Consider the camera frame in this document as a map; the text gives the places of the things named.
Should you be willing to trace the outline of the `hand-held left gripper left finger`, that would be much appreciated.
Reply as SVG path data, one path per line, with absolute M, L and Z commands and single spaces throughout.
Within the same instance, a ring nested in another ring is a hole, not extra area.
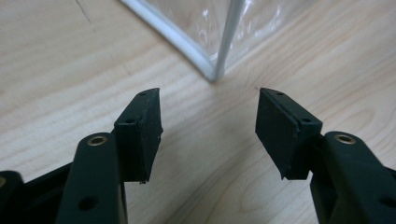
M 160 89 L 139 92 L 114 123 L 124 182 L 148 182 L 163 133 Z

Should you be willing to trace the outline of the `clear plastic pouch white trim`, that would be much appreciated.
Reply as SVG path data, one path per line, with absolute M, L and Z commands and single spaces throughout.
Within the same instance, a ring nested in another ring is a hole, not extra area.
M 214 82 L 317 0 L 120 0 Z

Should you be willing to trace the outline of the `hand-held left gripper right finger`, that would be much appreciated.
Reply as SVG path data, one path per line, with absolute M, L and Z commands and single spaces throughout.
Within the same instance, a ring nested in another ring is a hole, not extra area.
M 322 122 L 286 93 L 260 89 L 255 133 L 282 178 L 307 178 L 308 151 L 321 128 Z

